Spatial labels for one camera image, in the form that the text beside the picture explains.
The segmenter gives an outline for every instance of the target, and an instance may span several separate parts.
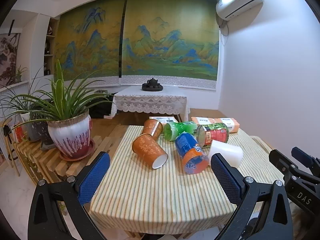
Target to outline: white flower pot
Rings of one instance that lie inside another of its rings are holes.
[[[48,132],[63,155],[69,159],[78,159],[87,154],[92,128],[89,111],[67,120],[47,123]]]

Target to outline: air conditioner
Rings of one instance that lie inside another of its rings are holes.
[[[262,2],[263,0],[220,0],[216,11],[220,18],[228,21]]]

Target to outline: bookshelf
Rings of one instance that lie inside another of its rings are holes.
[[[49,26],[52,28],[52,33],[46,36],[46,43],[49,44],[49,49],[44,51],[44,75],[53,75],[54,73],[54,46],[55,37],[57,35],[59,19],[50,18]]]

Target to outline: green plastic bottle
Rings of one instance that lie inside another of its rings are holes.
[[[183,132],[196,134],[198,125],[195,122],[169,122],[164,126],[164,138],[167,141],[174,141]]]

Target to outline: orange cup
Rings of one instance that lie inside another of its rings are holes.
[[[168,159],[168,154],[147,133],[135,138],[132,142],[132,150],[153,169],[162,167]]]
[[[150,134],[155,141],[158,140],[160,134],[162,133],[163,127],[161,122],[156,119],[148,119],[144,122],[144,127],[141,134]]]

